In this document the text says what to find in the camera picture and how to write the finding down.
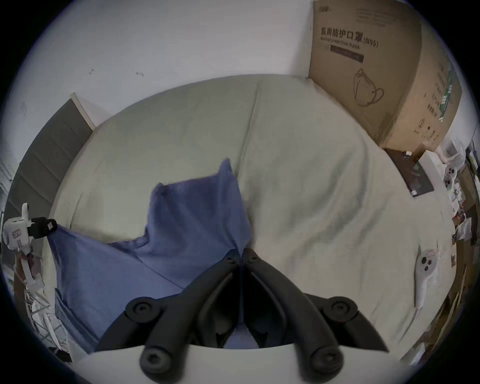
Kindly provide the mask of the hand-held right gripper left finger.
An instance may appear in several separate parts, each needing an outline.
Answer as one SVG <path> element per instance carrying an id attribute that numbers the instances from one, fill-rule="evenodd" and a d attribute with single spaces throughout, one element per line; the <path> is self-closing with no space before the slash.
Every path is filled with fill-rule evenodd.
<path id="1" fill-rule="evenodd" d="M 177 376 L 185 360 L 195 322 L 214 291 L 240 269 L 239 252 L 231 249 L 179 294 L 137 297 L 111 323 L 95 351 L 142 346 L 139 358 L 146 376 Z"/>

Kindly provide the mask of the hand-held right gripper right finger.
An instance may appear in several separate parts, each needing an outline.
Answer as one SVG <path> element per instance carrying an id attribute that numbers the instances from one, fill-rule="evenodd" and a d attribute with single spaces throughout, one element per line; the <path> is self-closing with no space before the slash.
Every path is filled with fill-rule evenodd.
<path id="1" fill-rule="evenodd" d="M 337 376 L 345 363 L 340 347 L 388 352 L 378 331 L 344 296 L 303 293 L 250 248 L 243 251 L 244 319 L 261 348 L 292 341 L 304 376 Z"/>

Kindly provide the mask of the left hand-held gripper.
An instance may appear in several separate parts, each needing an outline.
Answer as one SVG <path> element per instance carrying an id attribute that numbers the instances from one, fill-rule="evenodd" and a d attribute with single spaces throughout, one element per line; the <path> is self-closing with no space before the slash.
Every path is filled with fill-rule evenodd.
<path id="1" fill-rule="evenodd" d="M 21 206 L 21 215 L 8 219 L 2 230 L 3 242 L 7 248 L 12 251 L 34 254 L 33 241 L 48 237 L 51 233 L 57 230 L 57 222 L 54 219 L 46 217 L 30 218 L 29 206 L 25 202 Z M 17 268 L 15 273 L 28 291 L 41 291 L 44 288 L 43 277 L 40 281 L 33 281 L 33 284 L 27 284 L 24 281 Z"/>

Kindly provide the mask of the person's left hand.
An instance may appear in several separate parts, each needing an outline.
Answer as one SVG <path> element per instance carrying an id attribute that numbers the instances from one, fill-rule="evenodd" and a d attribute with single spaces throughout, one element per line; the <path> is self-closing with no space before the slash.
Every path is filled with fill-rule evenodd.
<path id="1" fill-rule="evenodd" d="M 42 280 L 41 259 L 32 252 L 27 255 L 21 252 L 19 270 L 27 284 Z"/>

